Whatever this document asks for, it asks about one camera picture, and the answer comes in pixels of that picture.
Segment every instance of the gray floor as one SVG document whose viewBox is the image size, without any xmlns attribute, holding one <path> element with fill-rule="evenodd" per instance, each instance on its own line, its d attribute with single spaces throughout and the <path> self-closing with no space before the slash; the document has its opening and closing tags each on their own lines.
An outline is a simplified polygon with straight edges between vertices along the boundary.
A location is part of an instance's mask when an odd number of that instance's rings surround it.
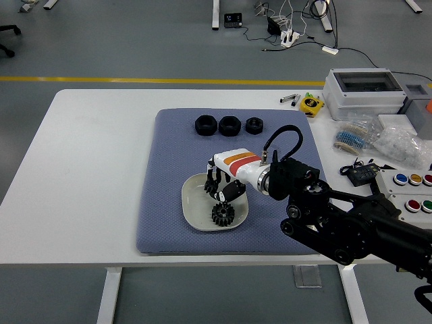
<svg viewBox="0 0 432 324">
<path fill-rule="evenodd" d="M 224 1 L 221 13 L 240 11 L 249 38 L 268 37 L 255 1 Z M 283 1 L 270 1 L 279 11 Z M 292 0 L 295 9 L 305 1 Z M 413 13 L 403 0 L 336 0 L 339 47 L 367 53 L 392 71 L 432 77 L 432 2 L 418 0 Z M 192 78 L 324 81 L 331 68 L 369 68 L 362 54 L 336 56 L 305 44 L 289 51 L 247 41 L 245 29 L 211 30 L 212 1 L 59 0 L 45 11 L 42 0 L 18 13 L 19 0 L 2 0 L 0 24 L 17 24 L 22 35 L 1 32 L 6 76 L 77 78 Z M 283 13 L 287 14 L 288 6 Z M 307 20 L 315 40 L 334 44 L 318 21 Z M 302 30 L 300 18 L 294 29 Z M 400 82 L 422 82 L 396 74 Z M 55 93 L 64 88 L 288 88 L 212 84 L 0 81 L 0 201 Z M 290 267 L 125 269 L 116 323 L 350 323 L 335 266 L 321 267 L 322 290 L 297 290 Z M 428 323 L 413 290 L 424 283 L 391 265 L 357 266 L 370 323 Z M 105 280 L 103 269 L 0 269 L 0 323 L 94 323 Z"/>
</svg>

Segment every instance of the red stripe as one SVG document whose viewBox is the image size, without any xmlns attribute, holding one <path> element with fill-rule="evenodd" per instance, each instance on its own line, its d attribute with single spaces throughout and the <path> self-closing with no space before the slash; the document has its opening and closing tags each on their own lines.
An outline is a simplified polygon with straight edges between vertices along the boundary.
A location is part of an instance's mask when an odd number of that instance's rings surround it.
<svg viewBox="0 0 432 324">
<path fill-rule="evenodd" d="M 260 161 L 261 158 L 258 155 L 254 155 L 253 157 L 247 157 L 245 159 L 238 160 L 231 164 L 229 167 L 229 171 L 231 174 L 235 177 L 237 174 L 237 171 L 240 167 L 242 167 L 245 164 L 248 164 L 250 162 Z"/>
</svg>

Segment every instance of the chair leg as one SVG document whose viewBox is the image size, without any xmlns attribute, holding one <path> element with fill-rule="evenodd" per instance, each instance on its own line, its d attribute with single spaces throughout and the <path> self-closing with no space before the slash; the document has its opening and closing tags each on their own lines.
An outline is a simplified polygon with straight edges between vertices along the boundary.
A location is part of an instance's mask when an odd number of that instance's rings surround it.
<svg viewBox="0 0 432 324">
<path fill-rule="evenodd" d="M 0 26 L 0 32 L 3 32 L 5 30 L 13 30 L 13 32 L 15 33 L 15 35 L 20 35 L 21 34 L 21 30 L 16 25 Z M 11 51 L 7 47 L 3 46 L 2 44 L 0 44 L 0 50 L 5 51 L 5 53 L 6 53 L 6 55 L 8 57 L 14 57 L 15 56 L 15 52 L 14 51 Z"/>
<path fill-rule="evenodd" d="M 8 57 L 14 57 L 15 56 L 15 52 L 11 51 L 10 49 L 7 49 L 7 47 L 3 46 L 2 44 L 0 44 L 0 50 L 5 51 L 6 55 Z"/>
</svg>

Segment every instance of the blue mat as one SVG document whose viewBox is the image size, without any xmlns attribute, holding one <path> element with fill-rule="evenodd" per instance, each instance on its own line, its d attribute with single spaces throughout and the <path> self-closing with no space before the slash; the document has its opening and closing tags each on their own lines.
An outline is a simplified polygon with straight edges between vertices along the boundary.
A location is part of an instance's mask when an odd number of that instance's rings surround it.
<svg viewBox="0 0 432 324">
<path fill-rule="evenodd" d="M 234 115 L 242 122 L 235 137 L 219 132 L 199 136 L 194 128 L 200 115 L 217 121 Z M 264 122 L 261 134 L 244 129 L 246 120 L 259 117 Z M 207 172 L 207 161 L 215 154 L 245 148 L 261 155 L 264 144 L 279 127 L 298 126 L 303 145 L 293 158 L 321 170 L 323 168 L 307 118 L 299 111 L 241 109 L 166 109 L 155 120 L 153 143 L 140 202 L 136 247 L 142 253 L 161 254 L 316 254 L 314 250 L 284 235 L 280 222 L 285 219 L 288 200 L 275 201 L 247 185 L 249 214 L 240 226 L 219 232 L 201 232 L 191 227 L 182 211 L 182 186 L 190 177 Z M 285 155 L 297 143 L 295 132 L 285 132 L 273 141 L 269 152 Z"/>
</svg>

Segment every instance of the blue button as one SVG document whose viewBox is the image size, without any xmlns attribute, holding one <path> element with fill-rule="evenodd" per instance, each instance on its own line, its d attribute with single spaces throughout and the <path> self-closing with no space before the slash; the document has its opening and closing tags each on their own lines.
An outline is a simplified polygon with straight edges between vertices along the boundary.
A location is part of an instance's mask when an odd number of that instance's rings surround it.
<svg viewBox="0 0 432 324">
<path fill-rule="evenodd" d="M 402 173 L 396 174 L 394 176 L 393 180 L 396 184 L 399 184 L 400 186 L 403 186 L 404 184 L 406 184 L 408 182 L 408 178 L 406 177 L 406 175 L 404 175 Z"/>
</svg>

